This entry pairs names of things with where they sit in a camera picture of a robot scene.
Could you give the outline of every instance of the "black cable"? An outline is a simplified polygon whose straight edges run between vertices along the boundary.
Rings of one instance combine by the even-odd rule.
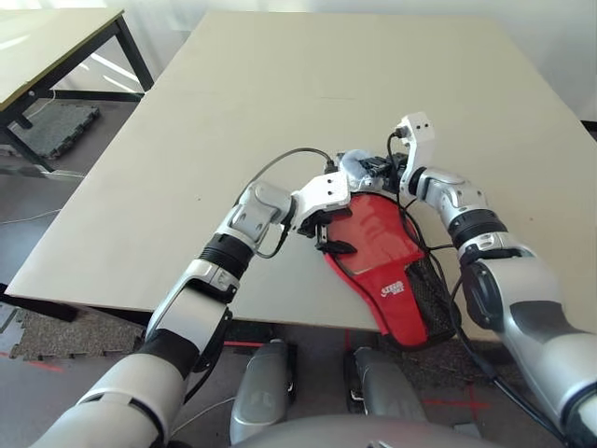
[[[222,338],[222,343],[220,344],[220,347],[217,350],[217,354],[215,355],[214,359],[212,359],[212,361],[210,362],[209,367],[207,368],[207,371],[203,374],[203,376],[199,379],[199,381],[185,395],[185,400],[183,401],[183,404],[187,404],[188,401],[190,399],[192,399],[195,396],[195,394],[197,393],[197,391],[199,389],[201,389],[201,387],[205,384],[205,382],[209,378],[209,375],[211,375],[212,372],[214,371],[215,364],[217,364],[217,361],[220,359],[220,355],[222,355],[223,351],[224,351],[224,338]]]
[[[404,206],[404,209],[405,209],[405,210],[408,210],[408,209],[409,209],[409,207],[410,207],[411,205],[413,205],[414,203],[416,203],[416,202],[417,202],[417,198],[414,198],[412,201],[410,201],[409,203],[407,203],[407,204]]]
[[[402,227],[404,228],[404,231],[406,232],[408,237],[411,239],[411,241],[413,243],[415,243],[417,245],[417,247],[419,247],[426,254],[428,252],[428,250],[427,250],[427,246],[424,242],[423,234],[421,233],[421,228],[419,227],[419,224],[417,223],[416,219],[414,219],[412,217],[412,215],[407,211],[406,207],[403,207],[402,204],[400,203],[400,179],[398,178],[398,167],[396,166],[396,161],[394,160],[394,156],[392,155],[392,139],[393,138],[397,138],[397,137],[394,133],[390,133],[390,135],[388,135],[388,139],[386,140],[386,143],[385,143],[385,149],[387,150],[388,158],[390,159],[390,164],[392,165],[391,177],[394,177],[396,179],[396,204],[398,205],[398,214],[400,216],[400,221],[402,222]],[[407,223],[407,217],[410,219],[410,222],[412,223],[413,227],[417,231],[418,237],[413,235],[412,232],[410,231],[410,227]]]
[[[446,294],[446,298],[448,299],[450,296],[450,292],[448,291],[448,282],[446,281],[446,275],[444,273],[443,268],[441,267],[441,263],[439,262],[439,260],[437,259],[435,254],[432,254],[431,252],[429,252],[428,255],[429,255],[429,258],[432,261],[434,261],[434,263],[437,266],[437,275],[439,275],[439,279],[441,280],[441,283],[445,287],[444,293]]]
[[[297,147],[295,149],[290,149],[289,151],[286,151],[282,154],[280,154],[278,157],[276,157],[275,159],[269,161],[266,165],[263,166],[263,168],[261,168],[259,171],[257,171],[257,174],[254,175],[251,180],[249,180],[246,185],[243,187],[243,189],[241,190],[241,194],[239,194],[239,196],[236,198],[236,201],[234,201],[234,205],[236,205],[237,203],[239,203],[239,200],[241,199],[241,196],[243,196],[244,191],[247,189],[247,187],[249,185],[251,185],[251,182],[255,182],[257,179],[259,179],[266,171],[268,171],[273,165],[275,165],[277,162],[281,161],[282,159],[285,159],[288,156],[291,156],[293,154],[297,154],[299,152],[311,152],[313,154],[319,154],[320,156],[322,156],[324,159],[326,159],[327,164],[329,165],[330,163],[333,164],[334,161],[332,160],[331,157],[329,157],[329,155],[327,155],[327,153],[325,153],[324,151],[322,151],[321,149],[317,149],[315,147]]]
[[[454,249],[454,245],[431,245],[427,247],[428,250],[439,250],[439,249]]]
[[[239,203],[239,200],[241,199],[241,196],[243,196],[243,193],[247,189],[247,187],[249,185],[251,185],[252,182],[255,182],[257,179],[259,179],[273,165],[275,165],[278,161],[281,161],[282,159],[285,159],[288,156],[291,156],[293,154],[297,154],[300,152],[311,152],[313,154],[318,154],[318,155],[322,156],[324,159],[326,159],[326,167],[327,168],[329,168],[330,166],[334,166],[333,159],[331,157],[329,157],[329,155],[327,153],[325,153],[324,151],[322,151],[321,149],[317,149],[315,147],[297,147],[295,149],[290,149],[289,151],[286,151],[285,153],[280,154],[278,157],[272,159],[266,165],[264,165],[263,168],[261,168],[259,171],[257,171],[257,173],[251,178],[251,180],[249,180],[246,183],[246,185],[243,187],[241,194],[239,194],[239,196],[236,198],[236,201],[234,201],[234,205]],[[257,251],[257,255],[259,257],[262,257],[263,259],[272,259],[273,257],[275,257],[278,254],[278,252],[280,252],[280,249],[284,245],[286,238],[288,237],[288,233],[290,233],[290,224],[286,224],[284,226],[284,229],[282,230],[282,234],[280,235],[280,239],[278,240],[278,244],[276,245],[275,249],[273,249],[273,252],[271,252],[270,254],[262,254],[261,252]]]
[[[462,284],[462,277],[458,279],[452,292],[450,294],[450,321],[454,330],[456,331],[456,335],[458,339],[465,347],[466,352],[471,356],[473,361],[479,366],[479,368],[485,373],[492,383],[500,389],[504,394],[511,399],[516,405],[518,405],[523,411],[525,411],[533,420],[536,421],[539,425],[541,425],[545,430],[550,432],[556,439],[558,439],[564,445],[567,444],[567,439],[564,435],[560,432],[560,430],[553,424],[551,421],[536,407],[530,403],[525,397],[515,391],[504,379],[499,376],[497,370],[490,364],[484,357],[482,357],[479,353],[477,353],[473,347],[472,342],[466,336],[465,331],[460,326],[460,323],[456,320],[456,310],[458,310],[458,305],[456,304],[456,293]]]
[[[288,233],[290,233],[290,224],[286,224],[284,226],[282,234],[280,235],[280,239],[278,240],[278,244],[276,245],[276,248],[273,249],[273,252],[271,252],[270,254],[262,254],[261,252],[257,251],[257,254],[263,259],[273,259],[278,254],[278,252],[280,252],[280,249],[282,248],[284,242],[286,241],[286,238],[288,237]]]

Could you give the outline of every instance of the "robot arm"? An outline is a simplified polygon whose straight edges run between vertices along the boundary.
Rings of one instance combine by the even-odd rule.
[[[141,349],[115,364],[33,446],[167,444],[188,377],[215,362],[231,319],[227,305],[270,224],[300,228],[318,211],[349,201],[342,173],[317,176],[292,194],[252,183],[156,309]]]
[[[469,315],[500,337],[565,436],[577,446],[594,446],[597,336],[568,323],[554,273],[507,231],[480,189],[426,167],[433,128],[424,114],[403,119],[396,136],[410,148],[400,191],[439,214],[458,250]]]

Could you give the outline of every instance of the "white table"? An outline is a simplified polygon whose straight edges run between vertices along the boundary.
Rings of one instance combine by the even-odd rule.
[[[150,311],[268,160],[300,146],[383,154],[393,126],[419,110],[436,128],[435,166],[484,189],[560,276],[571,322],[596,329],[595,143],[505,34],[470,17],[207,14],[7,293]],[[297,189],[321,171],[300,155],[266,178]],[[414,214],[430,245],[447,242],[433,213]],[[453,252],[440,257],[454,282]],[[376,328],[297,235],[252,262],[232,310]]]
[[[117,38],[141,86],[146,91],[151,89],[153,79],[122,13],[116,7],[0,11],[0,143],[12,145],[42,170],[53,171],[10,130],[9,124],[14,120],[30,128],[32,123],[23,115],[25,109],[37,98],[48,96],[49,89],[112,36]],[[98,91],[55,91],[53,96],[123,97]],[[138,95],[132,97],[138,101]]]

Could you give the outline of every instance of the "white wall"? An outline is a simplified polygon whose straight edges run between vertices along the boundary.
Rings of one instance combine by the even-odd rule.
[[[491,17],[502,24],[580,119],[597,120],[595,0],[0,0],[0,8],[39,7],[124,7],[127,23],[155,77],[208,8]],[[106,62],[131,71],[115,42],[97,55],[100,58],[87,60],[58,87],[140,90],[134,77]]]

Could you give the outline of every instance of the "logo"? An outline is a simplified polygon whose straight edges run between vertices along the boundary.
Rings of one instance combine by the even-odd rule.
[[[386,297],[388,294],[392,294],[393,296],[395,296],[396,294],[399,294],[402,291],[404,291],[404,283],[398,280],[392,285],[388,285],[387,287],[382,288],[382,297]]]

